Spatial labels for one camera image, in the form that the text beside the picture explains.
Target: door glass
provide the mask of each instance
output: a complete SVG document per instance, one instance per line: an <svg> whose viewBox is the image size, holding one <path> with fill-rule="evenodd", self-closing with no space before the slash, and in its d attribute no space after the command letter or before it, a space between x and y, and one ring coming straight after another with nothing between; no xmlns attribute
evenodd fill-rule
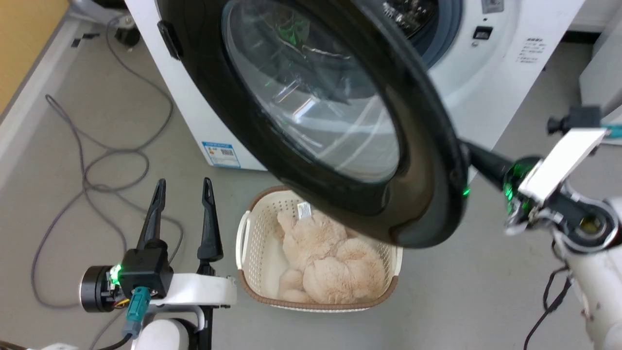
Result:
<svg viewBox="0 0 622 350"><path fill-rule="evenodd" d="M394 174L399 146L391 117L367 73L331 33L265 0L231 1L222 31L240 79L291 140L360 181Z"/></svg>

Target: gray cable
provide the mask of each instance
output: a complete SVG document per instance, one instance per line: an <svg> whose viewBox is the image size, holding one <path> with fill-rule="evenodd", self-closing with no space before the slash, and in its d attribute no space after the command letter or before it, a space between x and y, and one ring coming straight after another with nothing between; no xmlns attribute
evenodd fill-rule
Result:
<svg viewBox="0 0 622 350"><path fill-rule="evenodd" d="M117 53L113 50L113 48L112 48L112 46L110 44L110 39L109 39L109 35L108 34L110 32L111 25L114 22L118 21L118 20L119 20L119 17L113 19L110 22L108 22L107 25L106 25L105 38L106 38L106 45L108 46L109 51L114 56L116 61L119 62L119 64L127 72L129 72L130 74L132 74L136 78L142 80L143 82L145 82L146 84L148 84L149 86L154 88L159 94L161 94L168 101L168 103L169 103L169 112L168 112L168 115L167 115L165 121L163 122L162 126L147 141L143 142L142 144L140 144L139 146L137 146L135 148L117 148L117 147L112 147L112 146L109 146L107 144L104 144L104 143L98 141L94 137L90 136L88 133L86 133L83 130L81 130L80 128L78 128L74 124L72 119L69 117L69 114L54 99L54 97L52 97L50 95L46 95L45 96L45 99L47 100L47 102L50 105L50 107L52 107L54 112L56 112L56 114L64 122L67 123L67 125L69 126L69 128L72 131L73 137L75 138L76 144L78 145L78 154L79 154L79 160L80 160L80 171L81 171L81 174L82 174L82 184L81 184L82 185L82 190L78 194L76 194L69 202L67 202L67 204L63 207L63 209L61 209L61 211L56 215L56 217L54 218L52 223L48 226L48 228L45 231L45 234L44 234L44 236L43 236L43 238L42 238L42 240L41 240L41 242L39 244L39 247L37 248L35 256L34 256L34 258L32 260L32 266L30 268L30 285L31 285L31 288L32 288L32 292L33 292L33 294L35 296L35 299L43 307L54 309L54 310L65 310L65 309L70 309L70 308L74 308L74 307L78 306L78 303L72 303L72 304L66 304L66 305L50 304L50 303L44 301L41 298L41 295L39 294L39 292L37 290L37 286L36 286L36 282L35 282L36 271L37 271L37 264L39 262L39 257L40 257L41 251L42 251L42 249L43 249L47 239L49 238L50 234L54 230L54 227L56 226L56 224L58 223L60 218L62 218L63 215L65 215L67 210L69 210L81 196L84 196L86 201L88 202L89 206L95 211L95 213L100 218L102 218L115 231L115 233L119 236L119 238L121 239L121 243L123 245L123 252L127 251L127 249L128 249L128 242L127 242L127 240L125 238L125 235L123 234L123 231L121 230L121 228L117 224L114 223L114 221L112 219L110 219L108 216L104 215L103 212L95 205L95 203L93 203L89 193L91 191L93 191L93 192L99 192L99 193L112 194L112 195L116 196L119 200L121 200L121 202L126 204L127 206L129 206L129 207L131 207L131 208L133 208L133 209L135 209L135 210L145 214L147 212L147 209L145 209L145 208L143 208L143 207L141 207L141 206L131 202L127 198L125 198L121 194L121 191L129 189L131 187L134 187L134 186L138 185L147 176L147 173L149 172L149 158L143 152L143 150L144 150L144 148L146 148L150 144L152 144L162 134L162 132L169 125L169 122L170 122L170 120L172 118L172 115L173 115L174 104L173 104L173 100L169 97L168 93L164 89L158 87L152 81L148 80L147 78L145 78L142 75L136 73L133 69L128 67L119 58ZM89 141L93 142L94 144L97 144L99 147L104 149L104 153L101 156L98 156L97 158L95 158L93 161L91 161L88 164L85 164L85 161L84 161L84 150L83 150L83 146L82 146L82 140L80 138L81 136L86 138L86 139L88 139ZM136 180L133 180L129 184L125 184L123 186L111 187L111 186L108 186L106 184L93 184L88 179L89 171L91 170L91 168L96 163L98 163L101 160L106 159L108 157L112 157L114 155L119 155L119 154L136 154L136 155L139 155L145 161L145 170L143 171L143 173ZM177 246L175 247L175 250L170 255L170 259L169 259L169 261L171 262L175 258L176 254L179 251L179 248L180 248L180 246L182 244L182 240L183 240L183 226L182 226L182 224L179 221L177 221L177 220L175 220L175 219L173 219L173 218L171 218L169 216L163 215L162 219L167 221L167 222L170 222L171 224L175 225L179 229L179 240L177 242ZM98 342L98 340L100 339L100 337L106 332L106 330L112 325L112 323L117 318L119 318L119 316L121 316L122 314L123 314L122 312L118 313L113 319L110 320L110 322L108 322L108 324L106 324L106 326L104 326L104 328L98 333L97 337L93 340L93 343L91 344L90 349L93 349L95 347L95 345Z"/></svg>

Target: caster wheel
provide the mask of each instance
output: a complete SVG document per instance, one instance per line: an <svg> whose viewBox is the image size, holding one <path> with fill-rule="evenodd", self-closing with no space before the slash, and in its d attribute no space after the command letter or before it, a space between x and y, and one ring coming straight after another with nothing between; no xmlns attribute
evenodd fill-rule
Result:
<svg viewBox="0 0 622 350"><path fill-rule="evenodd" d="M114 38L127 48L131 48L136 46L136 44L141 41L141 33L136 28L117 29Z"/></svg>

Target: brown basket rim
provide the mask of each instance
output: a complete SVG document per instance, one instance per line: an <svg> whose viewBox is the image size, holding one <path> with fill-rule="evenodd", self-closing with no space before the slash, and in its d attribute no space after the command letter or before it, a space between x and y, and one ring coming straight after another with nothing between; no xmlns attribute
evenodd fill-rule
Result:
<svg viewBox="0 0 622 350"><path fill-rule="evenodd" d="M257 205L257 203L263 197L266 197L270 193L279 192L279 191L291 191L291 190L292 189L288 188L287 186L273 186L273 187L267 188L267 189L265 189L264 191L260 192L258 195L255 196L255 198L253 199L251 204L248 206L248 210L252 211L255 208L255 206ZM246 293L248 295L250 295L251 298L255 299L256 301L258 301L260 303L263 303L263 304L272 305L272 306L282 306L282 307L285 307L285 308L297 308L297 309L306 309L306 310L353 310L353 309L368 309L368 308L372 308L372 307L374 307L374 306L384 302L385 300L387 300L389 298L389 296L391 296L391 294L393 293L395 288L397 287L397 276L393 276L391 278L391 282L389 284L389 287L384 291L384 293L381 296L379 296L378 298L376 298L376 299L374 299L372 301L366 301L366 302L361 302L361 303L352 303L352 304L338 304L338 305L335 305L335 304L293 303L293 302L285 301L285 300L266 298L264 296L261 296L261 295L255 293L255 291L253 289L251 289L251 287L248 285L248 282L246 281L246 276L244 275L244 270L239 269L238 273L239 273L240 283L242 284L242 288L244 288Z"/></svg>

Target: yellow wooden surface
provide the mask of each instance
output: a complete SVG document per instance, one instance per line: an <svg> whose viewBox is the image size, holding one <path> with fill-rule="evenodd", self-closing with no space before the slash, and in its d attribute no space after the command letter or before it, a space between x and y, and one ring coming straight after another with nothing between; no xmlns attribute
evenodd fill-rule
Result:
<svg viewBox="0 0 622 350"><path fill-rule="evenodd" d="M68 6L68 0L0 0L0 112Z"/></svg>

